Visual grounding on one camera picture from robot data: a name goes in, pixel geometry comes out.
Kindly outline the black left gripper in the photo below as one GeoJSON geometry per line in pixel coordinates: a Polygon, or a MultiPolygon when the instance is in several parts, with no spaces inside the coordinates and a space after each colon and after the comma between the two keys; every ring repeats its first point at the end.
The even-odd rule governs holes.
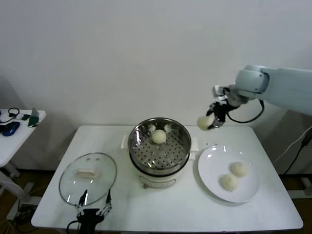
{"type": "Polygon", "coordinates": [[[88,190],[86,189],[82,196],[79,198],[78,204],[75,205],[77,212],[77,220],[80,224],[79,234],[94,234],[96,225],[104,220],[112,209],[111,203],[111,190],[108,191],[105,205],[101,209],[84,209],[85,199],[87,197],[88,190]]]}

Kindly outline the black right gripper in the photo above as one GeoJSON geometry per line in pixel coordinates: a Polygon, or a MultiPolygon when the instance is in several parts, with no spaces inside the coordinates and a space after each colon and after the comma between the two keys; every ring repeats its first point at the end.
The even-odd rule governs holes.
{"type": "Polygon", "coordinates": [[[207,129],[210,130],[221,127],[226,122],[226,115],[228,111],[229,105],[226,102],[213,102],[210,104],[209,109],[206,112],[206,116],[209,117],[214,114],[214,118],[209,119],[207,129]]]}

